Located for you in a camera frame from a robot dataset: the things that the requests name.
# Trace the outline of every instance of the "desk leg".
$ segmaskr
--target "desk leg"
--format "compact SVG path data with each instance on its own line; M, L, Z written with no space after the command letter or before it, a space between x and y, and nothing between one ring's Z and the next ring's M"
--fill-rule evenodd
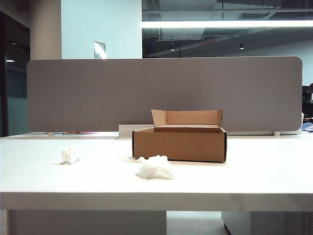
M165 211L16 211L16 218L18 235L166 235Z
M14 210L1 210L1 235L16 235L16 213Z

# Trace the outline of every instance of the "desk surface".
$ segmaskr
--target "desk surface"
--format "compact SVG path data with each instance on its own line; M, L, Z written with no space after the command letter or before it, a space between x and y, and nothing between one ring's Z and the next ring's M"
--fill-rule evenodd
M226 163L172 162L175 179L144 180L131 140L0 139L1 208L313 211L312 143L229 137ZM60 164L69 146L83 160Z

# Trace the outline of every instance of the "floor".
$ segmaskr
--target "floor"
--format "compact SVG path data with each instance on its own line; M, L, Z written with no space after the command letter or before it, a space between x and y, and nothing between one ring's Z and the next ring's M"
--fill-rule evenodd
M167 235L228 235L221 212L168 211Z

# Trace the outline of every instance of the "ceiling duct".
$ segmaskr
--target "ceiling duct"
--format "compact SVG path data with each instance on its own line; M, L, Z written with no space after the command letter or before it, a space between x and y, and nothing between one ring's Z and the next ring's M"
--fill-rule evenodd
M282 0L217 0L217 2L279 8Z

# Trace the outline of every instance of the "crumpled tissue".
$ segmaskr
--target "crumpled tissue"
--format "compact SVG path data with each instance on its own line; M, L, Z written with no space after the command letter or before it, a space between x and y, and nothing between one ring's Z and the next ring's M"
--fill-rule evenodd
M76 149L72 147L62 150L62 159L62 164L73 164L81 160L76 154Z
M140 157L137 161L141 162L142 166L136 176L142 179L174 179L172 164L167 160L166 156L157 155L149 159Z

